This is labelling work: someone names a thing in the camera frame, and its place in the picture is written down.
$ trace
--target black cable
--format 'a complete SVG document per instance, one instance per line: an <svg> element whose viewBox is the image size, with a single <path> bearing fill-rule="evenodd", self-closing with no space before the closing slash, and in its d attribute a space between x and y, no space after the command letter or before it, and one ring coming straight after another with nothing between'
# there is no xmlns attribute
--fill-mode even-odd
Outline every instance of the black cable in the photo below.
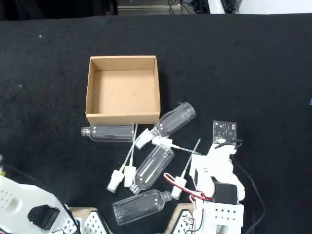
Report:
<svg viewBox="0 0 312 234"><path fill-rule="evenodd" d="M192 234L192 233L199 231L199 229L201 229L201 226L203 225L203 219L204 219L204 209L202 209L201 222L200 222L199 228L197 228L196 230L191 230L191 229L187 230L184 234L186 234L187 232L191 232L191 234Z"/></svg>
<svg viewBox="0 0 312 234"><path fill-rule="evenodd" d="M226 141L226 142L223 142L223 143L217 145L217 146L215 147L215 149L218 149L218 148L220 148L220 147L222 147L222 146L229 145L229 144L232 144L232 143L240 143L238 146L235 146L235 149L237 149L238 147L240 147L240 146L242 145L243 140L240 140L240 139L229 140L229 141Z"/></svg>
<svg viewBox="0 0 312 234"><path fill-rule="evenodd" d="M260 222L261 220L263 219L264 215L265 215L265 205L264 205L264 202L262 200L262 197L254 183L254 180L252 179L252 177L248 174L248 172L246 172L244 170L244 168L242 168L242 166L236 161L236 159L232 156L232 161L235 162L235 164L240 168L240 170L245 174L245 176L248 177L248 179L250 180L250 182L252 183L253 185L253 188L255 190L255 193L257 194L258 198L259 198L259 201L261 203L261 206L262 206L262 214L261 216L258 218L258 220L256 222L254 222L245 232L245 234L249 234Z"/></svg>
<svg viewBox="0 0 312 234"><path fill-rule="evenodd" d="M58 229L58 230L56 230L55 232L52 232L52 233L57 233L58 231L62 231L62 232L63 232L63 234L65 234L65 232L64 232L64 230L63 230L63 229Z"/></svg>
<svg viewBox="0 0 312 234"><path fill-rule="evenodd" d="M187 9L183 3L184 3L184 1L182 1L182 2L181 2L181 5L184 7L184 9L187 11L187 13L189 13L189 14L190 14L189 9Z"/></svg>
<svg viewBox="0 0 312 234"><path fill-rule="evenodd" d="M182 0L180 0L181 15L183 15Z"/></svg>
<svg viewBox="0 0 312 234"><path fill-rule="evenodd" d="M63 202L61 202L60 199L59 199L53 192L51 192L51 191L49 190L49 188L48 188L45 184L41 183L39 180L35 179L35 178L32 177L31 175L28 175L28 174L26 174L25 172L22 172L22 171L20 171L19 169L16 169L15 167L12 167L12 166L9 166L9 165L7 165L7 164L1 162L1 161L0 161L0 165L4 166L4 167L6 167L6 168L9 168L11 171L20 174L21 176L25 177L25 178L28 179L28 180L32 180L33 182L35 182L36 184L38 184L42 189L46 190L46 191L49 192L49 193L52 193L52 194L56 197L56 199L60 202L60 204L62 205L62 207L63 207L64 210L66 211L66 213L67 213L67 214L69 215L69 217L71 218L71 220L74 222L74 225L75 225L76 228L77 228L78 234L81 234L80 228L79 228L79 226L78 226L76 220L74 219L73 214L69 211L69 209L66 207L66 205L65 205Z"/></svg>
<svg viewBox="0 0 312 234"><path fill-rule="evenodd" d="M175 15L175 13L174 13L174 11L173 11L173 9L172 9L172 6L173 6L173 4L175 4L176 1L177 1L177 0L174 0L173 3L169 4L169 0L168 0L169 12L171 12L173 15Z"/></svg>

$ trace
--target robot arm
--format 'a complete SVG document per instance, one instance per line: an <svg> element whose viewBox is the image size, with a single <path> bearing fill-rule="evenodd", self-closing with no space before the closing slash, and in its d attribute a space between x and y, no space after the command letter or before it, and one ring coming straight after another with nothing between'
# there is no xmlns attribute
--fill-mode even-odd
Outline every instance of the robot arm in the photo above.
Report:
<svg viewBox="0 0 312 234"><path fill-rule="evenodd" d="M195 198L197 234L240 234L243 226L245 188L233 174L230 155L236 153L236 124L214 121L214 142L206 156L192 155L190 176L197 191L213 201Z"/></svg>

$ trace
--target bottle cap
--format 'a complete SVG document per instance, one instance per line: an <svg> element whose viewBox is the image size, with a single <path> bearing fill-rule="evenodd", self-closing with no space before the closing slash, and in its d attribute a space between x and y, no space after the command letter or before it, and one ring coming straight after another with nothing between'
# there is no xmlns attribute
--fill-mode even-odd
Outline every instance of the bottle cap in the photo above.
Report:
<svg viewBox="0 0 312 234"><path fill-rule="evenodd" d="M114 170L111 181L109 182L106 189L114 193L120 182L123 180L124 176L125 176L124 173Z"/></svg>
<svg viewBox="0 0 312 234"><path fill-rule="evenodd" d="M153 139L153 135L147 128L136 139L136 147L140 150L151 139Z"/></svg>
<svg viewBox="0 0 312 234"><path fill-rule="evenodd" d="M172 145L172 141L173 141L172 139L168 139L168 138L164 138L164 137L158 136L158 137L154 137L152 139L152 144L153 145L160 145L160 144L162 144L165 147L167 147L168 149L170 149L171 145Z"/></svg>
<svg viewBox="0 0 312 234"><path fill-rule="evenodd" d="M136 167L134 166L125 166L125 187L131 187L136 175Z"/></svg>
<svg viewBox="0 0 312 234"><path fill-rule="evenodd" d="M176 176L175 177L175 183L179 185L180 187L184 187L186 185L186 179ZM179 200L182 190L178 188L177 186L174 186L171 192L172 198L175 200Z"/></svg>

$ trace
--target white plastic part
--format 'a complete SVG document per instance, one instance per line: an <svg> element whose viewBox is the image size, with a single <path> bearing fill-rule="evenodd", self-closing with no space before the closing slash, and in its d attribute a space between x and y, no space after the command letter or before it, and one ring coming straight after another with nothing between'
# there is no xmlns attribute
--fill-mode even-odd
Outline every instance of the white plastic part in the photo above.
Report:
<svg viewBox="0 0 312 234"><path fill-rule="evenodd" d="M172 234L184 234L187 230L192 229L193 216L189 210L183 210L180 217L175 223Z"/></svg>
<svg viewBox="0 0 312 234"><path fill-rule="evenodd" d="M114 170L111 177L111 181L109 182L106 189L114 193L124 177L125 177L124 173Z"/></svg>
<svg viewBox="0 0 312 234"><path fill-rule="evenodd" d="M179 176L175 177L175 182L180 187L184 187L186 185L186 179L179 177ZM175 200L179 200L181 192L182 190L180 188L178 188L177 186L174 186L171 192L172 198L174 198Z"/></svg>
<svg viewBox="0 0 312 234"><path fill-rule="evenodd" d="M137 168L134 166L125 166L125 181L124 186L125 187L131 187L133 184L133 181L135 179Z"/></svg>
<svg viewBox="0 0 312 234"><path fill-rule="evenodd" d="M172 146L172 142L173 142L172 139L168 139L168 138L164 138L164 137L160 137L160 136L154 137L152 139L152 144L153 145L160 145L160 144L162 144L162 145L166 146L169 149Z"/></svg>
<svg viewBox="0 0 312 234"><path fill-rule="evenodd" d="M147 129L145 129L136 139L136 147L140 150L146 143L153 139L153 134Z"/></svg>
<svg viewBox="0 0 312 234"><path fill-rule="evenodd" d="M201 228L197 234L241 234L244 221L244 206L241 204L229 205L215 202L203 202L196 198L196 207L193 216L196 219L194 229L200 226L202 210L204 216Z"/></svg>
<svg viewBox="0 0 312 234"><path fill-rule="evenodd" d="M206 196L213 196L215 185L211 177L216 178L221 183L229 183L237 186L237 199L245 198L245 188L233 174L233 164L230 155L235 154L233 145L224 145L215 149L218 144L212 144L206 156L193 155L190 176L193 179L197 190L203 191Z"/></svg>
<svg viewBox="0 0 312 234"><path fill-rule="evenodd" d="M84 234L109 234L97 212L90 212L87 220L84 222Z"/></svg>
<svg viewBox="0 0 312 234"><path fill-rule="evenodd" d="M37 186L18 184L0 176L0 200L2 199L4 204L0 206L0 228L7 233L48 234L64 227L70 218L53 194ZM59 209L59 214L48 231L32 224L27 217L32 208L43 205Z"/></svg>

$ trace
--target red wire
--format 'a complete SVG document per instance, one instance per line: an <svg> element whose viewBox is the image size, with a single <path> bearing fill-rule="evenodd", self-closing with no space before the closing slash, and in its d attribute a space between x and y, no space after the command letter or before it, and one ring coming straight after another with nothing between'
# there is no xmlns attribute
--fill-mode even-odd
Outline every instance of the red wire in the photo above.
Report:
<svg viewBox="0 0 312 234"><path fill-rule="evenodd" d="M201 200L205 200L205 201L211 201L211 200L212 200L212 198L210 198L210 197L205 197L205 194L204 194L203 192L201 192L201 193L200 193L201 196L199 196L199 195L196 194L195 191L189 190L189 189L187 189L187 188L184 188L184 187L181 187L181 186L175 184L175 179L173 178L172 175L170 175L170 174L168 174L168 173L164 173L163 176L164 176L164 178L166 179L166 181L168 181L168 182L171 183L172 185L178 187L179 189L181 189L181 190L187 192L188 194L191 194L191 195L193 195L193 196L195 196L195 197L197 197L197 198L199 198L199 199L201 199Z"/></svg>

